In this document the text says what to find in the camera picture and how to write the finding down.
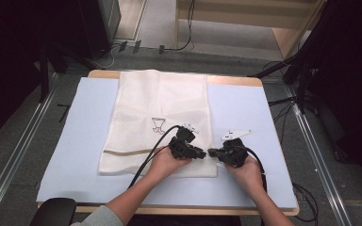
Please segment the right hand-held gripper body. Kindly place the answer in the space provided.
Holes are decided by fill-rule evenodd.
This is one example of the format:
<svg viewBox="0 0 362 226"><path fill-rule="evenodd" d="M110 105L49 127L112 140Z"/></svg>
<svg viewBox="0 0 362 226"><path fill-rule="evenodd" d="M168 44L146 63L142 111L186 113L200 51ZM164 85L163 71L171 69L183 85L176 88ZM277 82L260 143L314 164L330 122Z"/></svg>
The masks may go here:
<svg viewBox="0 0 362 226"><path fill-rule="evenodd" d="M251 133L251 130L228 131L221 137L222 147L217 151L217 158L234 168L241 167L248 153L240 138Z"/></svg>

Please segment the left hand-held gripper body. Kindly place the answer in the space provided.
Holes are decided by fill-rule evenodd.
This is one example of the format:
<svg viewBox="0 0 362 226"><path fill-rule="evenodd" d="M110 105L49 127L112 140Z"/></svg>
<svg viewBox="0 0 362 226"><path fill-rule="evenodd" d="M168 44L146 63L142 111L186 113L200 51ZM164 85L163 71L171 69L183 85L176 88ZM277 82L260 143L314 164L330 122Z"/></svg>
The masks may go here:
<svg viewBox="0 0 362 226"><path fill-rule="evenodd" d="M194 158L197 154L195 147L190 143L195 139L195 135L190 129L184 126L176 126L177 131L172 137L169 146L174 158Z"/></svg>

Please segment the cream cloth bag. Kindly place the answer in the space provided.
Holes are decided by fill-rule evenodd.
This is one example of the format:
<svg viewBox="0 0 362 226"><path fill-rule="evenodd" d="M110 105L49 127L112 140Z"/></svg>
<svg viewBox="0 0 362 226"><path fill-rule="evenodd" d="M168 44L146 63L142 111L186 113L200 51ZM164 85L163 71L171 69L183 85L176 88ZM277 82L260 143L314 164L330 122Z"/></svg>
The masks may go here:
<svg viewBox="0 0 362 226"><path fill-rule="evenodd" d="M99 172L137 172L154 146L171 142L178 125L195 135L193 146L214 146L206 75L122 72Z"/></svg>

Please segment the person's left hand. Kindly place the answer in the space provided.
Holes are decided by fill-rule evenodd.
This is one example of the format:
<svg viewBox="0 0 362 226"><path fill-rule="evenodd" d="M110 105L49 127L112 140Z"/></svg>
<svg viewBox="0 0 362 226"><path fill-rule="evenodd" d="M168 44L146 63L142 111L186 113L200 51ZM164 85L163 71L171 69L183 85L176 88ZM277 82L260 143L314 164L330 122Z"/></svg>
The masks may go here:
<svg viewBox="0 0 362 226"><path fill-rule="evenodd" d="M160 183L177 170L191 163L191 159L181 158L176 159L173 157L171 149L162 147L156 151L148 172L143 176L149 182L154 184Z"/></svg>

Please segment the person's right hand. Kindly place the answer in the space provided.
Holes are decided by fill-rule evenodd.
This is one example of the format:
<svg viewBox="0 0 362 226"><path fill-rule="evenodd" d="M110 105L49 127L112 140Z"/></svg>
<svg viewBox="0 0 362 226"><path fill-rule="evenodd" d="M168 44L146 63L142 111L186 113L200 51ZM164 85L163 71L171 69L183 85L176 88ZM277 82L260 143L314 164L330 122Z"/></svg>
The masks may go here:
<svg viewBox="0 0 362 226"><path fill-rule="evenodd" d="M239 185L243 187L247 193L251 194L263 189L259 164L251 156L248 156L239 168L234 168L229 164L226 164L225 167L237 178Z"/></svg>

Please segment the person's dark lap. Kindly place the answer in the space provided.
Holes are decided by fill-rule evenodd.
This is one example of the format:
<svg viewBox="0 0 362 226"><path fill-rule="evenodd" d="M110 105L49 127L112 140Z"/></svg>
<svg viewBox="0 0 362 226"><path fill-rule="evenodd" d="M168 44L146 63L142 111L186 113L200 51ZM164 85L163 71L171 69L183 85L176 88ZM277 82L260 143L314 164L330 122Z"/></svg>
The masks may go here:
<svg viewBox="0 0 362 226"><path fill-rule="evenodd" d="M241 226L234 216L135 215L126 226Z"/></svg>

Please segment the black tripod stand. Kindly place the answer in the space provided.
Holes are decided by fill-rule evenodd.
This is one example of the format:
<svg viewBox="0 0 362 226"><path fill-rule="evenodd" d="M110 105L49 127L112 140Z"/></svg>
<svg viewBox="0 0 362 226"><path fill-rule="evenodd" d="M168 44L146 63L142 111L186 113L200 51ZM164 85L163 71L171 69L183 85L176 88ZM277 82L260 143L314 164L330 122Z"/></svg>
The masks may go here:
<svg viewBox="0 0 362 226"><path fill-rule="evenodd" d="M304 109L304 95L314 66L314 58L318 55L321 45L324 42L326 33L331 29L332 20L338 12L338 7L342 0L326 0L325 6L313 30L307 37L303 46L292 56L281 62L254 74L255 78L263 78L271 73L287 67L283 75L283 81L286 85L291 85L299 80L297 88L297 104L300 110Z"/></svg>

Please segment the grey sleeve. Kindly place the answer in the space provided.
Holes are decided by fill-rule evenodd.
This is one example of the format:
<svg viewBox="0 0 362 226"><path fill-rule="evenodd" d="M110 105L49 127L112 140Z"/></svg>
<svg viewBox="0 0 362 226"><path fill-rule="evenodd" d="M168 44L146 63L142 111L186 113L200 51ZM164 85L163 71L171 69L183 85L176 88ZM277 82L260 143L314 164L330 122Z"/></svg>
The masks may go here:
<svg viewBox="0 0 362 226"><path fill-rule="evenodd" d="M123 226L121 220L108 207L101 205L81 222L70 226Z"/></svg>

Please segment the light wooden shelf unit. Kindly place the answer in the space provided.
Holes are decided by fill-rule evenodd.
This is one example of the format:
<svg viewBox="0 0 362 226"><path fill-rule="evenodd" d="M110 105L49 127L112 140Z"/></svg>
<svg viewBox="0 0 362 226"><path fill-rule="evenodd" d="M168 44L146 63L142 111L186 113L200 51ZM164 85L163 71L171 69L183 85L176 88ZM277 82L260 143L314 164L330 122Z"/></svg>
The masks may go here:
<svg viewBox="0 0 362 226"><path fill-rule="evenodd" d="M327 0L195 0L196 21L270 27L283 58L312 30Z"/></svg>

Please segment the black chair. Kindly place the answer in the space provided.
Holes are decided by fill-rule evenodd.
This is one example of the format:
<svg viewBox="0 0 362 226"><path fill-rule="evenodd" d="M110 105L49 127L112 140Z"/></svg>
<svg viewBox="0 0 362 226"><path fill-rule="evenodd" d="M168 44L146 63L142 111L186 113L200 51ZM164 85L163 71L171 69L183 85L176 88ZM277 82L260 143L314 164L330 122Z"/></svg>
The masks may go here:
<svg viewBox="0 0 362 226"><path fill-rule="evenodd" d="M49 199L39 207L30 226L70 226L75 209L76 202L73 199Z"/></svg>

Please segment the black cabinet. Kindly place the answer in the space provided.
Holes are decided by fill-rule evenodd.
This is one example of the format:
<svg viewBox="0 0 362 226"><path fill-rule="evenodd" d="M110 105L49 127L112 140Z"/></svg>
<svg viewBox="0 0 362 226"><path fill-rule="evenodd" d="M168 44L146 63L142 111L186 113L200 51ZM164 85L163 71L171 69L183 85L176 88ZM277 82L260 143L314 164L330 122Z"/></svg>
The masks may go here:
<svg viewBox="0 0 362 226"><path fill-rule="evenodd" d="M77 0L86 31L88 51L92 59L111 49L122 19L118 0Z"/></svg>

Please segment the black metal stand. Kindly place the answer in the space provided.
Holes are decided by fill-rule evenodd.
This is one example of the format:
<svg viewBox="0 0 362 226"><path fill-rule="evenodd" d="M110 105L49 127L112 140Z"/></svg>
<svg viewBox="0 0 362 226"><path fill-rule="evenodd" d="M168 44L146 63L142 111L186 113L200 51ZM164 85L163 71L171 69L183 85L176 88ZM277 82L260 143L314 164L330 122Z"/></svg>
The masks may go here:
<svg viewBox="0 0 362 226"><path fill-rule="evenodd" d="M62 48L57 43L46 42L40 49L41 103L49 94L48 63L51 63L57 73L67 71L67 64L62 56Z"/></svg>

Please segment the metal floor rail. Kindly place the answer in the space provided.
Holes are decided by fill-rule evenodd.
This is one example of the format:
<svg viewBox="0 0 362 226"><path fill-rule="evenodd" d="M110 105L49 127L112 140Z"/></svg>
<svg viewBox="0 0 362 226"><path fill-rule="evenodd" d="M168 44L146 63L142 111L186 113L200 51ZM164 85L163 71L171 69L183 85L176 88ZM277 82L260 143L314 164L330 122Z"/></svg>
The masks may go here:
<svg viewBox="0 0 362 226"><path fill-rule="evenodd" d="M315 226L353 226L337 184L321 153L312 128L296 101L281 121L282 147L287 155L299 203L314 212Z"/></svg>
<svg viewBox="0 0 362 226"><path fill-rule="evenodd" d="M19 168L59 83L60 74L48 76L48 91L40 101L41 89L32 91L0 130L0 203Z"/></svg>

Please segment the black floor bracket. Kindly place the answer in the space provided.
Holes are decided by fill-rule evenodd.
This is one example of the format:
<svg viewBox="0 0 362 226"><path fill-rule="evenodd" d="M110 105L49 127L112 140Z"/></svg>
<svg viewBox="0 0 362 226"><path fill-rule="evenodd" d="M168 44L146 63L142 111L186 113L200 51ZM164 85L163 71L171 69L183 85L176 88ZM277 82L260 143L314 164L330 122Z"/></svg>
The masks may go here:
<svg viewBox="0 0 362 226"><path fill-rule="evenodd" d="M57 104L57 107L62 107L64 109L60 119L58 122L64 122L68 113L69 113L69 110L71 108L71 105L64 105L64 104Z"/></svg>

